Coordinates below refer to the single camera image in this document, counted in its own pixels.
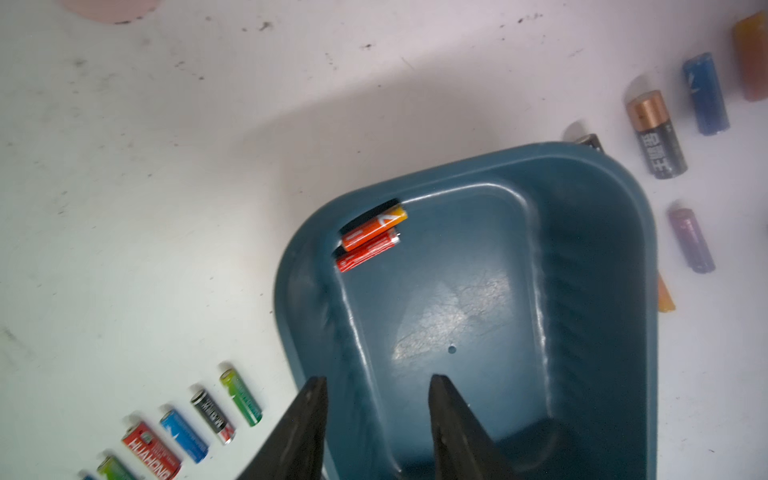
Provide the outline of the red left-row AAA battery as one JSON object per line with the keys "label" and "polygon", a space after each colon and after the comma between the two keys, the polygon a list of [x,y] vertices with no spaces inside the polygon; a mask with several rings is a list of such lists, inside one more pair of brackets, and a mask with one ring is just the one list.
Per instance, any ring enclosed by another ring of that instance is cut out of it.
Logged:
{"label": "red left-row AAA battery", "polygon": [[123,444],[160,480],[173,480],[181,470],[181,460],[143,421],[131,427]]}

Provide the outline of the purple AAA battery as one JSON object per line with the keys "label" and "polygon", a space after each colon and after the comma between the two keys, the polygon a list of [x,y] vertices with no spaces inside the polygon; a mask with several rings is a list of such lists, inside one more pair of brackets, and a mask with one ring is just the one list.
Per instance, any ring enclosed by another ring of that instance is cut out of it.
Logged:
{"label": "purple AAA battery", "polygon": [[668,211],[668,218],[687,265],[699,274],[714,272],[716,266],[694,211],[675,208]]}

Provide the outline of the teal plastic storage box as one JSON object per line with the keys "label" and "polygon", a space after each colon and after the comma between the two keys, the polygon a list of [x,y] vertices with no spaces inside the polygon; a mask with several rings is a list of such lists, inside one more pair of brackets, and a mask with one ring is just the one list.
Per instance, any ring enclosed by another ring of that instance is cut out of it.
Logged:
{"label": "teal plastic storage box", "polygon": [[[347,272],[341,236],[400,204],[400,242]],[[539,143],[317,210],[278,267],[297,384],[325,377],[332,479],[431,479],[428,389],[450,378],[526,479],[657,473],[657,242],[636,179]]]}

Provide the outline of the orange yellow AAA battery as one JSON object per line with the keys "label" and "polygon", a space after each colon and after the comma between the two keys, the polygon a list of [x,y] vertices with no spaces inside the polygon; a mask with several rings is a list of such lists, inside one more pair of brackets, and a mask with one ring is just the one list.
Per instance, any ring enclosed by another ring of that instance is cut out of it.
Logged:
{"label": "orange yellow AAA battery", "polygon": [[660,274],[657,275],[658,290],[658,311],[660,313],[669,313],[676,310],[676,305],[671,294]]}

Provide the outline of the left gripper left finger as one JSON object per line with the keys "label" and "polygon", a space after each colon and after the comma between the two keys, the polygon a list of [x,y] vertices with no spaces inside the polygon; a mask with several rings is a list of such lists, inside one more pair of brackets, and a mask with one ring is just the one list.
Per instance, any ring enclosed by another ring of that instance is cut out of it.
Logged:
{"label": "left gripper left finger", "polygon": [[326,378],[310,377],[238,479],[323,479],[328,404]]}

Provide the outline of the blue left-row AAA battery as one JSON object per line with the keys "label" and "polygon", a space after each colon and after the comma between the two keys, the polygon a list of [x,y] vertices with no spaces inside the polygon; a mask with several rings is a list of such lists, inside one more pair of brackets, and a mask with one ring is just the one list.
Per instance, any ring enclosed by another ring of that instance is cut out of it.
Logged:
{"label": "blue left-row AAA battery", "polygon": [[209,446],[176,409],[168,409],[160,425],[196,464],[207,457]]}

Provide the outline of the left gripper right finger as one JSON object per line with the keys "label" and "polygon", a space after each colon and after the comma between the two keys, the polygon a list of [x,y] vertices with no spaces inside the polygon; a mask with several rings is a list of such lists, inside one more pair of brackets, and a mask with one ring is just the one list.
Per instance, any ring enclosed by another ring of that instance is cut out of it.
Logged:
{"label": "left gripper right finger", "polygon": [[431,377],[428,405],[436,479],[516,478],[448,376]]}

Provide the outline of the dark AAA battery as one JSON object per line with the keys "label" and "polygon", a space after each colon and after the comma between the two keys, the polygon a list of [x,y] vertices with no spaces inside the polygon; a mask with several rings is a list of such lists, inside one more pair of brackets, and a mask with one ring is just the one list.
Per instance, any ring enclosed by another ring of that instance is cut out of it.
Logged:
{"label": "dark AAA battery", "polygon": [[198,390],[190,403],[222,444],[228,445],[234,440],[236,429],[205,389]]}

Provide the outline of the green AAA battery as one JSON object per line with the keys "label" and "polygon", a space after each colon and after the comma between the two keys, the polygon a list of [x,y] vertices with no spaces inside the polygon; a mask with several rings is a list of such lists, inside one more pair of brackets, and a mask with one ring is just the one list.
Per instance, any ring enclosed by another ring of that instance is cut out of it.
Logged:
{"label": "green AAA battery", "polygon": [[220,376],[220,382],[247,424],[250,427],[256,426],[262,420],[262,410],[237,370],[225,370]]}
{"label": "green AAA battery", "polygon": [[137,477],[114,455],[104,457],[97,472],[106,480],[137,480]]}

